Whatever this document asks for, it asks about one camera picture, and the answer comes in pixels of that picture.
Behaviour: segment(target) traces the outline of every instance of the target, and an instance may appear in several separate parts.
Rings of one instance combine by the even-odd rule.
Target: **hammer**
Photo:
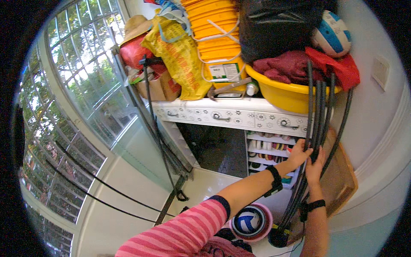
[[[231,84],[229,84],[229,85],[226,85],[226,86],[224,86],[224,87],[222,87],[222,88],[219,88],[219,89],[215,89],[214,86],[211,86],[211,88],[210,88],[210,89],[208,90],[208,92],[207,92],[207,96],[208,96],[208,98],[210,98],[211,100],[215,101],[215,99],[214,99],[214,96],[215,96],[215,95],[218,95],[219,93],[228,91],[228,90],[230,90],[230,89],[232,89],[232,88],[235,88],[235,87],[238,87],[238,86],[241,86],[241,85],[250,83],[250,82],[251,82],[251,77],[248,77],[248,78],[246,78],[246,79],[242,79],[242,80],[240,80],[240,81],[233,82],[233,83],[231,83]]]

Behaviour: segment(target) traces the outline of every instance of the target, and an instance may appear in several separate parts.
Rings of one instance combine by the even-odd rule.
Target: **drawer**
[[[305,137],[307,117],[236,109],[155,107],[162,120]]]

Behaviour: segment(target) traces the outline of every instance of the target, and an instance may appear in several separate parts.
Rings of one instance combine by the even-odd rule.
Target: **straw hat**
[[[149,31],[151,26],[152,20],[147,20],[143,15],[134,15],[126,22],[124,26],[125,37],[120,46],[125,42]]]

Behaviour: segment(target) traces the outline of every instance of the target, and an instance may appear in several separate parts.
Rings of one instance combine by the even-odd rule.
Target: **drawer handle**
[[[170,111],[168,111],[168,112],[167,112],[167,115],[168,115],[168,116],[178,117],[178,114],[171,114],[171,112],[170,112]]]
[[[228,118],[218,118],[218,117],[216,117],[216,116],[213,116],[212,118],[215,119],[215,120],[225,120],[225,121],[231,119],[230,117],[228,117]]]
[[[287,127],[287,128],[291,128],[291,129],[293,129],[293,130],[296,130],[296,129],[298,129],[300,126],[290,126],[290,125],[284,125],[284,124],[282,124],[282,123],[280,123],[280,125],[281,125],[281,127]]]

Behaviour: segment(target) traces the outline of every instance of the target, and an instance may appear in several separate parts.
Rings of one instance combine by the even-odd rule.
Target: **white tile floor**
[[[190,198],[190,200],[182,202],[174,199],[168,211],[169,214],[177,215],[185,207],[193,207],[200,202],[208,199],[224,187],[240,180],[240,178],[232,177],[225,174],[220,174],[213,171],[208,171],[201,168],[194,168],[194,181],[185,182],[182,190]],[[284,213],[288,201],[291,197],[290,190],[281,190],[275,195],[267,198],[260,198],[257,202],[266,205],[273,213],[274,223],[278,222],[281,215]],[[285,248],[275,248],[270,245],[267,237],[263,240],[250,244],[253,253],[257,257],[268,257],[272,255],[282,254],[292,250],[292,246]],[[290,253],[285,253],[281,257],[289,257]]]

